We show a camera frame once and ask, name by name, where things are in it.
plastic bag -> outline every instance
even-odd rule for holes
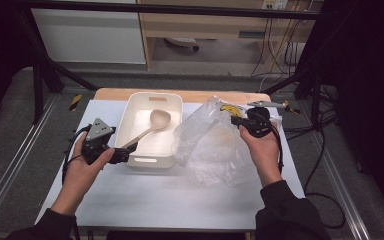
[[[236,186],[258,179],[249,149],[230,123],[232,113],[246,117],[246,109],[232,110],[217,97],[210,98],[174,130],[174,157],[192,168],[198,183]]]

wall outlet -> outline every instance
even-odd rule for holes
[[[261,9],[273,10],[276,5],[276,0],[264,0]]]
[[[285,10],[288,0],[276,0],[273,9],[274,10]]]

wooden table edge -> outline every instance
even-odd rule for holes
[[[138,88],[101,88],[96,91],[94,100],[119,100],[127,101],[129,97],[137,92],[157,92],[179,95],[183,102],[203,103],[208,98],[217,96],[223,101],[245,105],[255,101],[270,101],[270,97],[263,93],[246,93],[236,91],[192,91],[192,90],[169,90],[169,89],[138,89]]]

gray carpet floor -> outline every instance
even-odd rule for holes
[[[279,81],[277,77],[262,79],[243,77],[241,74],[221,76],[167,75],[150,73],[84,73],[79,75],[86,80],[105,87],[149,88],[149,89],[186,89],[186,90],[236,90],[256,92],[260,88]],[[0,233],[32,226],[40,210],[40,203],[59,170],[63,152],[94,92],[79,90],[76,84],[64,79],[66,91],[57,94],[56,107],[48,122],[30,151],[23,167],[18,173],[11,189],[0,206]],[[272,96],[272,100],[288,100],[292,108],[304,110],[310,108],[311,99],[296,101],[292,92],[294,85],[284,88]],[[77,92],[83,97],[74,112],[68,111]],[[34,99],[32,74],[29,71],[18,73],[9,88],[0,107],[0,178],[16,154],[24,137],[32,126]],[[54,96],[45,93],[45,98]],[[303,114],[279,111],[285,128],[308,126]],[[384,198],[370,175],[361,174],[343,136],[340,126],[334,124],[325,128],[326,146],[358,208],[362,220],[372,239],[384,239]],[[288,142],[301,183],[304,184],[320,153],[312,134],[303,135]],[[320,192],[335,198],[332,183],[320,165],[309,184],[309,191]],[[341,221],[338,208],[330,201],[319,197],[309,197],[320,211],[326,224],[335,225]],[[348,224],[339,229],[329,229],[333,239],[354,239]]]

hand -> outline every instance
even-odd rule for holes
[[[263,187],[282,180],[278,168],[279,146],[274,134],[269,133],[262,138],[255,138],[242,125],[239,126],[239,132],[248,145]]]
[[[114,149],[109,148],[93,164],[88,165],[81,156],[86,135],[87,133],[83,133],[74,145],[73,156],[79,157],[70,162],[64,184],[51,207],[54,212],[74,216],[77,207],[82,202],[84,195],[89,191],[99,171],[104,168],[114,154]]]

